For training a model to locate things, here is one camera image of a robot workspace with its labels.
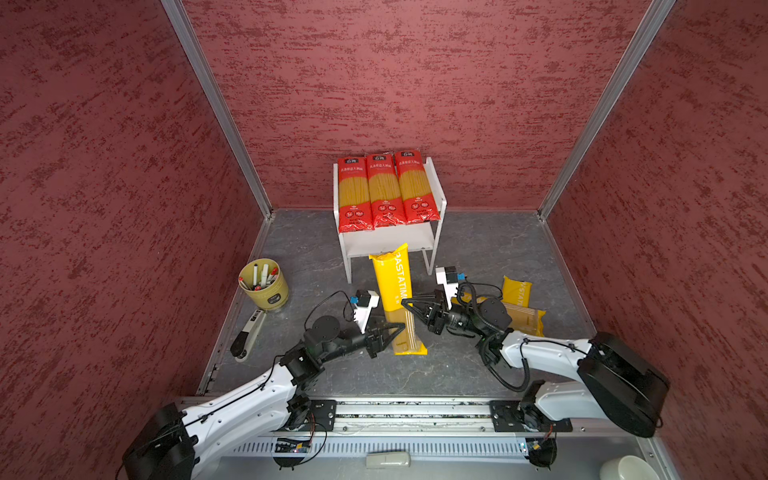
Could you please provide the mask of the yellow pasta bag front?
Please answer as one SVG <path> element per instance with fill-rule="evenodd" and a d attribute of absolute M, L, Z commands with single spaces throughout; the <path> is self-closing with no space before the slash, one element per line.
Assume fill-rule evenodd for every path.
<path fill-rule="evenodd" d="M 414 315 L 402 305 L 404 299 L 412 297 L 408 244 L 389 253 L 370 255 L 369 259 L 374 266 L 386 320 L 404 327 L 394 340 L 394 353 L 426 356 L 428 349 L 416 334 Z"/>

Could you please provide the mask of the yellow pasta bag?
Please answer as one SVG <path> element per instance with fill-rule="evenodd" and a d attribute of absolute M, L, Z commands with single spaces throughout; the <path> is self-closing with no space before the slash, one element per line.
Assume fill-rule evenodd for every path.
<path fill-rule="evenodd" d="M 514 330 L 534 336 L 543 335 L 542 318 L 545 311 L 528 307 L 512 305 L 496 297 L 480 296 L 476 303 L 480 308 L 482 318 L 475 312 L 468 293 L 462 300 L 454 298 L 454 306 L 462 307 L 469 315 L 474 328 L 484 335 L 492 335 L 499 331 Z"/>
<path fill-rule="evenodd" d="M 404 327 L 394 340 L 394 353 L 426 356 L 428 349 L 416 334 L 414 315 L 402 305 L 404 299 L 412 297 L 408 244 L 389 253 L 370 255 L 369 259 L 374 266 L 386 320 Z"/>

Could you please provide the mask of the red spaghetti bag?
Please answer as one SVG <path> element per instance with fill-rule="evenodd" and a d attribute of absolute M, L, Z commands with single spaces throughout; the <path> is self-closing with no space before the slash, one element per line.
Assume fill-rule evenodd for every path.
<path fill-rule="evenodd" d="M 368 155 L 366 168 L 374 227 L 405 225 L 407 219 L 393 156 Z"/>
<path fill-rule="evenodd" d="M 369 184 L 364 157 L 344 157 L 338 166 L 340 233 L 374 229 Z"/>
<path fill-rule="evenodd" d="M 394 159 L 407 223 L 438 221 L 439 209 L 421 153 L 418 150 L 397 151 Z"/>

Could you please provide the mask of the yellow pasta bag underneath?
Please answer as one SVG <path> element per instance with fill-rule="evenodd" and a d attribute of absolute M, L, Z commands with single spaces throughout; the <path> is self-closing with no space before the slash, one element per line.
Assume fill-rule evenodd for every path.
<path fill-rule="evenodd" d="M 504 303 L 528 308 L 533 284 L 528 281 L 518 281 L 504 277 L 502 285 L 502 301 Z"/>

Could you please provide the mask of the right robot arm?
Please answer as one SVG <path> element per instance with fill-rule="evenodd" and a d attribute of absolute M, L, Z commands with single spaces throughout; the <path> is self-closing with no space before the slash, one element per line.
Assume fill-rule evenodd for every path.
<path fill-rule="evenodd" d="M 652 437 L 662 425 L 669 380 L 618 337 L 565 340 L 514 329 L 497 298 L 406 298 L 402 306 L 429 331 L 477 339 L 483 365 L 506 389 L 521 394 L 497 402 L 501 431 L 566 432 L 574 419 L 609 420 L 625 432 Z"/>

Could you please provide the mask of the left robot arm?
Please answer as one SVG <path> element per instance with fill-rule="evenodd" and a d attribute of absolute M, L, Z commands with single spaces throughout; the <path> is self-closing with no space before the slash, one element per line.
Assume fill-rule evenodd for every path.
<path fill-rule="evenodd" d="M 310 411 L 305 393 L 336 358 L 366 350 L 374 358 L 405 329 L 383 322 L 367 332 L 323 316 L 274 358 L 262 376 L 218 398 L 180 410 L 170 403 L 147 421 L 122 456 L 129 479 L 203 479 L 232 448 L 283 427 L 295 429 Z"/>

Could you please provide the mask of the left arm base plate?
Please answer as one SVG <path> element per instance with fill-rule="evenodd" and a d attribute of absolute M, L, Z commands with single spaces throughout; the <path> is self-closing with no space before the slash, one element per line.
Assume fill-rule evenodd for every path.
<path fill-rule="evenodd" d="M 300 396 L 288 403 L 289 417 L 283 428 L 290 431 L 319 428 L 331 432 L 334 429 L 337 406 L 336 400 Z"/>

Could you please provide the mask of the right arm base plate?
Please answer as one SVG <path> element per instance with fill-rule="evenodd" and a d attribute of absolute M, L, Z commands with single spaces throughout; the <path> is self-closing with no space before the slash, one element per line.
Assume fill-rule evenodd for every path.
<path fill-rule="evenodd" d="M 489 408 L 495 432 L 568 433 L 573 431 L 569 419 L 552 420 L 530 402 L 492 400 L 489 402 Z"/>

